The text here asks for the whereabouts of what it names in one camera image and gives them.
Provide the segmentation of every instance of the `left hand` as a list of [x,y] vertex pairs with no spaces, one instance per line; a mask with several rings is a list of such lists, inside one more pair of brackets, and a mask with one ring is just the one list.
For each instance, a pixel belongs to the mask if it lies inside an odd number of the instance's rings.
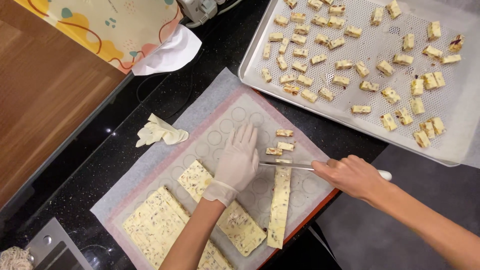
[[243,124],[230,133],[215,172],[202,197],[219,200],[228,207],[255,177],[258,169],[257,128]]

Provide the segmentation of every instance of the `perforated silicone mat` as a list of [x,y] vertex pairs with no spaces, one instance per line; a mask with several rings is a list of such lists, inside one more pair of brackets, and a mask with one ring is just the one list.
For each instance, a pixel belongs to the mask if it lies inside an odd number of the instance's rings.
[[[112,223],[118,228],[121,237],[131,245],[131,249],[122,247],[130,258],[143,258],[143,255],[128,239],[121,226],[122,223],[148,196],[164,185],[192,213],[196,207],[196,202],[177,182],[177,179],[195,160],[199,160],[212,174],[215,174],[218,159],[229,133],[233,128],[238,128],[243,123],[252,123],[259,130],[257,150],[260,160],[288,159],[297,163],[309,164],[312,160],[326,161],[328,159],[307,136],[293,126],[265,99],[248,87],[241,86],[220,104],[216,111],[205,119],[195,131],[191,132],[186,144],[179,144],[179,147],[159,164],[150,176],[142,180],[130,192],[124,199],[124,203],[117,207],[119,212],[114,214],[116,216]],[[280,128],[293,130],[294,136],[276,137],[276,130]],[[294,151],[284,151],[282,156],[266,155],[266,148],[276,147],[279,141],[295,144]],[[237,197],[238,202],[262,228],[268,228],[274,176],[274,167],[260,166],[254,180]],[[332,190],[331,185],[313,173],[307,170],[292,170],[290,202],[284,239],[305,220]],[[275,250],[268,247],[266,240],[264,240],[248,257],[244,257],[217,226],[214,228],[210,239],[237,270],[257,269]]]
[[[427,45],[431,45],[434,48],[442,50],[444,55],[452,55],[453,53],[448,51],[448,44],[451,39],[458,34],[457,32],[442,26],[442,37],[434,42],[427,42],[428,21],[409,14],[408,12],[404,12],[398,18],[392,20],[386,9],[384,9],[384,16],[380,26],[371,26],[370,16],[372,11],[377,7],[383,8],[384,6],[368,0],[335,0],[333,3],[334,5],[343,4],[346,6],[346,13],[342,16],[342,18],[346,20],[343,29],[339,30],[327,26],[320,27],[311,24],[310,20],[315,14],[319,14],[321,17],[328,19],[328,6],[324,4],[320,11],[316,12],[312,8],[307,7],[306,2],[306,0],[299,0],[297,7],[295,7],[294,10],[291,10],[283,1],[278,1],[277,6],[281,5],[283,7],[280,9],[281,12],[276,12],[276,14],[281,14],[286,18],[290,18],[291,12],[307,14],[305,23],[311,27],[309,34],[306,35],[307,42],[305,46],[290,42],[284,58],[289,67],[291,67],[295,61],[308,64],[309,67],[305,75],[313,79],[312,86],[308,87],[310,91],[318,93],[320,88],[327,87],[335,94],[335,98],[332,102],[328,102],[319,97],[316,101],[319,106],[330,106],[349,113],[351,105],[369,105],[372,107],[372,112],[370,114],[357,114],[352,115],[352,117],[380,127],[383,126],[380,121],[381,115],[386,113],[394,115],[396,109],[405,107],[412,115],[414,122],[407,126],[403,126],[399,121],[396,121],[398,128],[392,132],[398,133],[410,140],[414,140],[412,134],[414,131],[419,130],[419,123],[434,116],[440,117],[448,128],[449,123],[452,120],[450,117],[450,110],[454,107],[453,104],[456,103],[456,98],[458,97],[458,93],[456,93],[458,89],[455,87],[457,84],[454,78],[454,70],[457,65],[440,65],[439,62],[423,55],[421,51]],[[289,22],[287,27],[281,27],[273,23],[273,18],[269,20],[269,24],[274,25],[274,27],[267,27],[267,29],[273,29],[269,32],[282,32],[284,37],[291,37],[296,25],[294,22]],[[348,25],[362,28],[363,32],[360,38],[347,37],[344,35],[345,28]],[[318,33],[327,35],[330,40],[344,37],[346,42],[339,48],[329,50],[326,46],[314,42]],[[403,52],[403,36],[409,33],[415,34],[415,47],[414,50],[410,52]],[[268,34],[269,33],[267,33],[262,40],[261,49],[263,49],[265,42],[268,42]],[[280,43],[271,42],[271,44],[272,53],[270,59],[260,59],[256,64],[255,69],[260,74],[260,70],[267,67],[273,78],[272,84],[281,87],[279,82],[280,76],[284,74],[299,75],[300,73],[291,68],[282,72],[276,64],[276,57],[279,55],[278,48],[280,47]],[[292,52],[295,48],[308,49],[308,57],[305,59],[293,57]],[[316,65],[311,65],[311,57],[322,53],[327,55],[327,60]],[[393,64],[392,59],[396,53],[413,56],[413,64],[410,66]],[[354,63],[362,61],[367,65],[370,74],[365,78],[360,78],[354,68],[348,70],[335,70],[335,62],[340,60],[352,60]],[[395,73],[391,77],[384,76],[375,68],[377,63],[382,60],[389,62],[395,69]],[[421,98],[426,112],[419,115],[413,115],[409,103],[409,100],[412,98],[410,92],[411,81],[415,79],[416,75],[420,76],[424,73],[436,71],[441,71],[443,73],[446,86],[436,90],[425,90],[424,94],[421,95]],[[335,74],[350,78],[350,84],[346,89],[330,83]],[[363,80],[379,83],[380,90],[376,93],[360,90],[359,85]],[[299,86],[301,91],[306,88],[296,82],[293,82],[292,84]],[[393,88],[401,96],[401,100],[396,104],[387,103],[381,94],[381,90],[386,87]],[[289,96],[288,98],[295,101],[302,99],[300,95]],[[439,149],[441,145],[441,136],[432,139],[433,148]]]

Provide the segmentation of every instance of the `knife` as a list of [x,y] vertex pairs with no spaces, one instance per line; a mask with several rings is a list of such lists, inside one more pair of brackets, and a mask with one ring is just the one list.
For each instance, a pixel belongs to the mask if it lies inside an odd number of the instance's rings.
[[[295,164],[295,163],[283,163],[283,162],[269,162],[269,161],[261,161],[259,165],[264,166],[283,166],[283,167],[290,167],[292,169],[302,169],[302,170],[309,170],[314,171],[311,165],[306,164]],[[378,170],[379,174],[387,181],[392,180],[392,174],[387,171]]]

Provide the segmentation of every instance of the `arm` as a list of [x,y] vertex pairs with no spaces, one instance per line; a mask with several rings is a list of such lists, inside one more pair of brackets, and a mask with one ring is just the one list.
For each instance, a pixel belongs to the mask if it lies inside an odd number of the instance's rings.
[[219,200],[201,198],[159,270],[197,269],[207,240],[223,210],[225,205]]
[[363,159],[350,155],[341,161],[313,161],[312,166],[334,187],[405,224],[455,268],[480,269],[479,237],[385,181]]
[[257,129],[242,125],[230,132],[215,178],[202,194],[158,270],[196,270],[210,234],[223,211],[254,178],[258,168]]

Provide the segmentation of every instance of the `white tissue paper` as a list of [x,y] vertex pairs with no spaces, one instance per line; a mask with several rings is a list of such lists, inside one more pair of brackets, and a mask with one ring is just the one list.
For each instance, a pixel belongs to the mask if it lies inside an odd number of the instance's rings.
[[132,72],[137,76],[178,70],[195,57],[201,45],[190,29],[177,25],[168,40],[134,65]]
[[181,143],[188,139],[188,132],[182,129],[175,129],[153,113],[148,120],[149,122],[137,133],[140,140],[137,141],[136,147],[150,145],[160,141],[162,138],[168,145]]

